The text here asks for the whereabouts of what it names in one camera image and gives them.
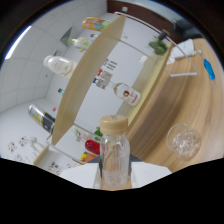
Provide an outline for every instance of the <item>white tile wall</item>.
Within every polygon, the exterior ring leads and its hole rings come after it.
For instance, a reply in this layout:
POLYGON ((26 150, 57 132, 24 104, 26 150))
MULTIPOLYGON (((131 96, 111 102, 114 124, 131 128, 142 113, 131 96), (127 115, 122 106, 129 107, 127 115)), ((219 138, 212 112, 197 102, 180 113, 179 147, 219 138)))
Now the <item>white tile wall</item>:
POLYGON ((40 17, 36 22, 32 24, 32 26, 39 27, 41 30, 47 31, 47 29, 58 19, 60 19, 64 14, 65 12, 61 9, 61 7, 57 7, 40 17))
POLYGON ((11 107, 16 106, 16 98, 17 98, 17 91, 6 93, 1 95, 1 106, 0 106, 0 113, 10 109, 11 107))
POLYGON ((68 82, 69 80, 67 78, 58 74, 54 74, 46 98, 59 106, 63 96, 58 92, 58 89, 65 90, 68 82))
POLYGON ((18 91, 17 95, 17 105, 32 100, 34 94, 34 89, 21 89, 18 91))
POLYGON ((2 64, 2 67, 0 68, 0 93, 1 93, 1 88, 2 88, 2 83, 3 83, 3 78, 4 78, 4 75, 5 75, 5 70, 7 68, 7 65, 8 65, 8 62, 9 60, 5 60, 2 64))
POLYGON ((44 58, 49 55, 49 52, 51 52, 56 43, 57 41, 53 37, 45 33, 37 42, 30 55, 30 59, 43 62, 44 58))
POLYGON ((26 60, 24 59, 9 59, 9 64, 2 82, 1 94, 18 89, 25 63, 26 60))
POLYGON ((22 77, 20 79, 19 88, 24 89, 35 87, 42 67, 43 64, 41 62, 28 60, 26 62, 22 77))
POLYGON ((106 13, 106 2, 70 1, 30 24, 32 27, 17 45, 12 57, 3 63, 0 71, 0 113, 16 104, 44 97, 55 101, 57 105, 60 103, 62 96, 57 90, 66 88, 68 80, 64 77, 57 80, 57 76, 43 66, 43 60, 56 51, 61 56, 66 54, 68 47, 60 38, 71 27, 71 37, 79 37, 84 31, 83 20, 86 17, 100 18, 106 13))
POLYGON ((48 87, 38 87, 34 90, 33 100, 45 98, 47 95, 48 87))
POLYGON ((72 22, 67 15, 61 17, 58 22, 54 23, 49 29, 50 33, 54 38, 61 39, 63 35, 72 27, 72 22))
POLYGON ((90 15, 91 17, 101 18, 100 16, 104 14, 106 10, 107 10, 107 5, 102 4, 97 9, 94 9, 93 11, 91 11, 90 15))
POLYGON ((102 2, 99 0, 92 0, 86 3, 86 7, 89 10, 89 12, 93 11, 94 9, 100 8, 102 2))
POLYGON ((65 11, 65 12, 69 12, 71 10, 73 10, 74 8, 79 7, 80 5, 85 4, 84 0, 75 0, 75 1, 70 1, 68 3, 65 3, 63 5, 61 5, 61 8, 65 11))
POLYGON ((42 67, 36 87, 49 87, 52 78, 53 72, 51 72, 48 68, 42 67))
POLYGON ((68 16, 71 18, 72 22, 84 20, 86 17, 89 17, 89 10, 86 5, 81 5, 68 13, 68 16))
POLYGON ((28 58, 31 51, 35 47, 36 42, 43 34, 44 32, 40 29, 31 27, 19 42, 18 46, 12 54, 12 58, 28 58))

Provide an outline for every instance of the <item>white container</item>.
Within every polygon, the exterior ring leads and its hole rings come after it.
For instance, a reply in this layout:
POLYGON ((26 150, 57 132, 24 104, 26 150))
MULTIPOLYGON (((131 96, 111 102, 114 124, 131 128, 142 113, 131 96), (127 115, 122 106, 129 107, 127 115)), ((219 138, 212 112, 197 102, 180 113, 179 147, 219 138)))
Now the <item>white container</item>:
POLYGON ((78 63, 64 57, 48 55, 43 64, 52 72, 70 78, 78 63))
POLYGON ((88 40, 85 37, 80 37, 78 39, 72 39, 72 42, 74 43, 75 47, 87 50, 88 47, 92 44, 93 40, 88 40))
POLYGON ((126 103, 130 104, 131 106, 137 106, 141 101, 141 93, 136 91, 135 89, 131 88, 130 86, 124 83, 113 83, 110 81, 108 86, 114 89, 114 94, 124 100, 126 103))
POLYGON ((130 145, 127 129, 128 119, 124 116, 112 115, 100 119, 102 171, 105 184, 112 188, 123 187, 128 180, 130 145))

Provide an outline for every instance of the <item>transparent container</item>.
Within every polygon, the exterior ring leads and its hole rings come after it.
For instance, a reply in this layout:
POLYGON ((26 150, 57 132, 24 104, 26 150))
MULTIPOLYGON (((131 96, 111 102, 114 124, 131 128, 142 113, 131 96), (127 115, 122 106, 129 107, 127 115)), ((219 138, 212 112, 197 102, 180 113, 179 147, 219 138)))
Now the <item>transparent container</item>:
POLYGON ((169 130, 166 144, 180 159, 190 160, 200 149, 201 137, 185 123, 177 123, 169 130))
POLYGON ((123 187, 128 180, 130 145, 126 137, 127 128, 128 119, 124 116, 100 119, 102 172, 105 184, 111 188, 123 187))
POLYGON ((43 65, 46 68, 49 68, 52 72, 66 77, 71 77, 77 64, 77 62, 70 61, 67 58, 52 55, 48 55, 43 61, 43 65))

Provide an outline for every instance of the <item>small bottle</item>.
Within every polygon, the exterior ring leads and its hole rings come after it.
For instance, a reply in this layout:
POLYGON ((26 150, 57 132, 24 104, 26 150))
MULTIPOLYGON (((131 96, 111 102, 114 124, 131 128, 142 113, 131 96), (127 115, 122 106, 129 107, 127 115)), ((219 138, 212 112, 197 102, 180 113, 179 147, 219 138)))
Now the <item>small bottle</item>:
POLYGON ((88 40, 85 37, 80 37, 78 39, 68 39, 68 43, 71 44, 73 43, 75 47, 83 50, 87 50, 88 47, 92 44, 93 40, 88 40))
POLYGON ((100 157, 105 184, 122 187, 127 183, 130 144, 126 137, 128 119, 122 115, 105 116, 100 119, 103 137, 100 157))
POLYGON ((45 112, 36 104, 31 104, 29 106, 28 114, 31 118, 34 119, 34 121, 37 122, 37 124, 39 124, 49 133, 53 134, 55 118, 53 118, 50 114, 45 112))
POLYGON ((70 78, 77 66, 77 62, 60 56, 48 55, 43 62, 52 72, 70 78))
POLYGON ((163 39, 166 38, 166 36, 169 36, 169 32, 166 30, 162 30, 162 32, 159 34, 159 36, 149 43, 149 46, 154 49, 155 54, 157 55, 163 55, 167 51, 167 46, 163 42, 163 39))
POLYGON ((141 94, 132 87, 124 83, 115 84, 112 81, 109 81, 108 86, 114 89, 114 94, 117 97, 124 100, 131 106, 137 106, 139 104, 141 100, 141 94))
POLYGON ((82 27, 84 29, 103 31, 111 23, 112 23, 112 21, 110 21, 110 20, 88 17, 82 22, 82 27))

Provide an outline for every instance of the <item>clear glass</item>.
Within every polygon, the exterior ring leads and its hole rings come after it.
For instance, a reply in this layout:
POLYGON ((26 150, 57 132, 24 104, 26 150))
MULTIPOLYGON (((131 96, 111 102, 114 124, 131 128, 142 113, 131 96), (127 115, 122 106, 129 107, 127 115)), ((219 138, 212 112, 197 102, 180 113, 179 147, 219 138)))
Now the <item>clear glass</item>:
POLYGON ((109 187, 123 187, 127 183, 130 145, 125 134, 103 135, 100 156, 105 184, 109 187))
POLYGON ((185 123, 178 123, 169 130, 166 144, 179 158, 190 160, 200 149, 201 137, 196 130, 189 128, 185 123))

